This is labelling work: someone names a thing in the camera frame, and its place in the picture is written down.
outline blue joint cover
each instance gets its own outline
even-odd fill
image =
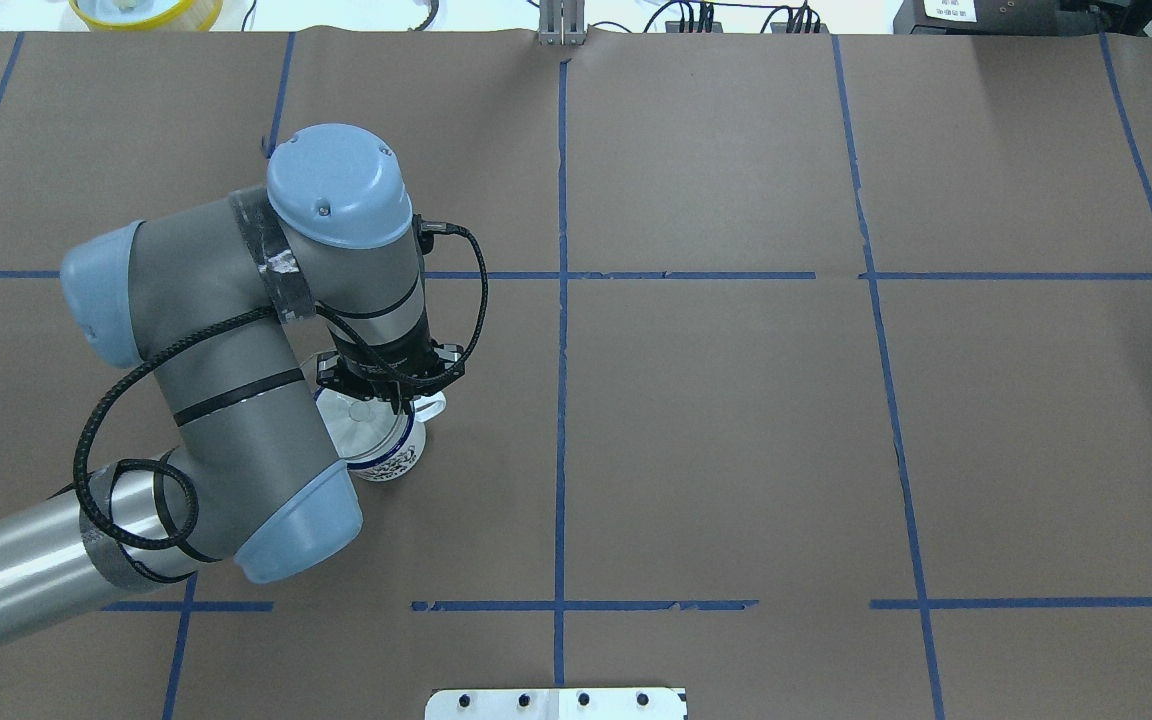
[[[273,583],[332,558],[361,530],[358,495],[339,460],[270,515],[234,562],[252,583]]]
[[[141,364],[127,283],[132,238],[142,222],[145,220],[75,247],[60,264],[60,290],[69,313],[96,354],[115,367]]]
[[[349,250],[384,247],[412,222],[397,157],[379,137],[346,124],[311,126],[274,149],[270,205],[303,236]]]

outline white sticker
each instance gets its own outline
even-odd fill
[[[923,0],[923,10],[930,18],[975,23],[975,0]]]

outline cup handle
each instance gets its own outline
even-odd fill
[[[412,401],[414,416],[417,423],[429,423],[433,420],[442,410],[447,409],[447,396],[441,392],[435,392],[429,397],[417,397]]]

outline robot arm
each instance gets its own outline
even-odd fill
[[[0,521],[0,644],[206,562],[233,558],[257,583],[289,577],[357,536],[355,488],[280,323],[326,316],[338,350],[320,357],[319,382],[399,411],[463,373],[473,341],[431,340],[422,258],[431,232],[463,228],[414,220],[380,138],[303,129],[266,181],[65,258],[88,342],[141,365],[132,376],[154,370],[183,442],[89,473],[115,386],[83,430],[74,486]]]

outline white mug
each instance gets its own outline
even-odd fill
[[[314,403],[349,475],[384,483],[407,473],[420,460],[425,423],[442,412],[447,397],[441,392],[417,397],[411,414],[394,414],[382,400],[355,400],[329,389],[317,392]]]

